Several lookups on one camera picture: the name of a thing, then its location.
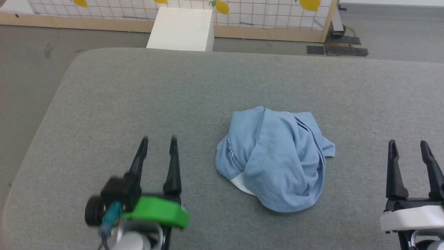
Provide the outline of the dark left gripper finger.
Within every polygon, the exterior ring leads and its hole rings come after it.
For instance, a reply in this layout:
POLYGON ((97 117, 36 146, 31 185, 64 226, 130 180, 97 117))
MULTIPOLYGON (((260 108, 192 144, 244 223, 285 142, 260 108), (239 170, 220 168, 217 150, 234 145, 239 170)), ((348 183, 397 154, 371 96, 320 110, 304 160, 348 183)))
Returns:
POLYGON ((147 136, 144 136, 141 139, 140 145, 129 169, 129 173, 133 174, 137 181, 140 181, 141 179, 143 162, 146 158, 148 149, 148 142, 149 140, 147 136))
POLYGON ((163 194, 176 203, 181 204, 182 181, 180 175, 179 148, 176 136, 171 137, 169 149, 170 163, 168 175, 162 187, 163 194))

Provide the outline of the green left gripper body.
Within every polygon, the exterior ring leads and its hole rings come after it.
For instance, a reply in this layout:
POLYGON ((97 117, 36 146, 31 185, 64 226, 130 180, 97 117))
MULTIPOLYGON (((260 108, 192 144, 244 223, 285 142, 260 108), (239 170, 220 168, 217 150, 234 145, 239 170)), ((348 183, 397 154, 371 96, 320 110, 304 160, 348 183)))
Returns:
POLYGON ((121 217, 182 229, 187 229, 190 223, 189 213, 181 204, 154 196, 142 196, 135 208, 121 217))

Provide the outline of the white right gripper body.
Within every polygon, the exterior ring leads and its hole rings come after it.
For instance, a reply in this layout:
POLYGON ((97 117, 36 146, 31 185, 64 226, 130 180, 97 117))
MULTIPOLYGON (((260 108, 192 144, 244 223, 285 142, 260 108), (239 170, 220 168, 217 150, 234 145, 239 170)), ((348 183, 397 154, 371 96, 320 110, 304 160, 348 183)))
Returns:
POLYGON ((388 200, 379 218, 384 232, 444 229, 444 201, 425 198, 388 200))

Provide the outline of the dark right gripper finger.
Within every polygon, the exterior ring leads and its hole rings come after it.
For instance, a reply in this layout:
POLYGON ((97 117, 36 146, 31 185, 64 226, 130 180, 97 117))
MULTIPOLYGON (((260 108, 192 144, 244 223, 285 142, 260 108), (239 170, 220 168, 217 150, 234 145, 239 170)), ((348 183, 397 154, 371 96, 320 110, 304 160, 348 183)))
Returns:
POLYGON ((388 200, 405 200, 409 197, 409 192, 404 187, 398 160, 398 148, 395 140, 392 139, 387 149, 386 198, 388 200))
POLYGON ((427 167, 430 191, 428 196, 431 200, 444 200, 444 174, 435 159, 428 142, 420 142, 421 155, 427 167))

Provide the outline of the light blue garment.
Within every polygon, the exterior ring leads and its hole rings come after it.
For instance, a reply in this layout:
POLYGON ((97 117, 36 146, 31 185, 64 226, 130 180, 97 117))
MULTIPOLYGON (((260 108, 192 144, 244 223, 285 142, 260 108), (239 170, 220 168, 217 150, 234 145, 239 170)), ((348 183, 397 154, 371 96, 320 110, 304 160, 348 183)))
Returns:
POLYGON ((336 147, 310 112, 263 106, 233 112, 216 149, 215 167, 239 190, 278 213, 314 206, 325 181, 326 158, 336 147))

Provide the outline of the grey fabric sofa seat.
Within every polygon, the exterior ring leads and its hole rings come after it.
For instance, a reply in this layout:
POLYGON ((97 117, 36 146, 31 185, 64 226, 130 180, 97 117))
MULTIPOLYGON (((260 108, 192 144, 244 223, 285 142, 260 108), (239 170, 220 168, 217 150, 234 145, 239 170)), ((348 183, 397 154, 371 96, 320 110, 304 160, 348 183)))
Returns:
POLYGON ((379 227, 387 145, 411 197, 427 197, 420 141, 444 171, 444 64, 360 58, 106 48, 71 63, 12 184, 6 250, 97 250, 87 200, 121 175, 143 136, 142 187, 162 189, 179 143, 190 227, 176 250, 390 250, 379 227), (278 214, 217 173, 216 147, 235 111, 310 112, 336 146, 316 205, 278 214))

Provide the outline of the wide black floor mat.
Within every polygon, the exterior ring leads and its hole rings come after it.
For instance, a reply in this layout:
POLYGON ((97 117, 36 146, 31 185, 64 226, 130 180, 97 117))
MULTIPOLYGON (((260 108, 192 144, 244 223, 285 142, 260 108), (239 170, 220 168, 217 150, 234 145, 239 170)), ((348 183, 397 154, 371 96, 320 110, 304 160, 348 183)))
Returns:
POLYGON ((360 46, 360 38, 350 35, 343 35, 342 37, 330 36, 324 43, 325 53, 328 56, 368 56, 368 49, 361 48, 360 46))

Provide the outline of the white rectangular box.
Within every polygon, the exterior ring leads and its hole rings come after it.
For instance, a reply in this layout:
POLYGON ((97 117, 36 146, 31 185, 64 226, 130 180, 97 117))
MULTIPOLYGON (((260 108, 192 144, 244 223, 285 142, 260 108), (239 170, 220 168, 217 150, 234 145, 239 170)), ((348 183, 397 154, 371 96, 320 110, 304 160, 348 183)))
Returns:
POLYGON ((149 49, 211 52, 214 45, 213 12, 207 9, 165 8, 157 13, 149 49))

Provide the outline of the grey stand base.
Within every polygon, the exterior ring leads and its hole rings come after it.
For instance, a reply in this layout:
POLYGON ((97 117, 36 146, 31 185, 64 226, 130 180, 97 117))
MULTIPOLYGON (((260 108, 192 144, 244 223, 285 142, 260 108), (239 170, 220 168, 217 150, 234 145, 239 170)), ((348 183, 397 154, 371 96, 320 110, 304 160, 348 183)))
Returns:
POLYGON ((345 35, 346 27, 342 22, 340 11, 347 11, 347 8, 342 8, 340 4, 336 7, 331 19, 331 36, 339 39, 345 35))

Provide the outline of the lemon print partition panel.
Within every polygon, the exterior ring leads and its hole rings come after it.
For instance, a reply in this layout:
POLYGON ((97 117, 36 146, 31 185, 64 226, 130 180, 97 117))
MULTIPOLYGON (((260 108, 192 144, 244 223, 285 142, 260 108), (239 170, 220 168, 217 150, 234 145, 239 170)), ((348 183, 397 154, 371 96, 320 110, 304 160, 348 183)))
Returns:
POLYGON ((325 42, 339 0, 0 0, 0 24, 150 33, 162 8, 212 12, 215 36, 325 42))

